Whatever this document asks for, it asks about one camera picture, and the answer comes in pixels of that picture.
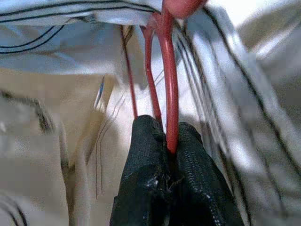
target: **textured black material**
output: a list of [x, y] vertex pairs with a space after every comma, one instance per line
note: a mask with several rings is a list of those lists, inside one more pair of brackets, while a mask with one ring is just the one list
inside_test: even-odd
[[182, 225], [242, 226], [227, 183], [203, 148], [198, 132], [179, 125], [178, 176], [183, 178], [178, 202]]
[[139, 116], [133, 123], [131, 146], [110, 225], [167, 226], [169, 179], [164, 132], [150, 116]]

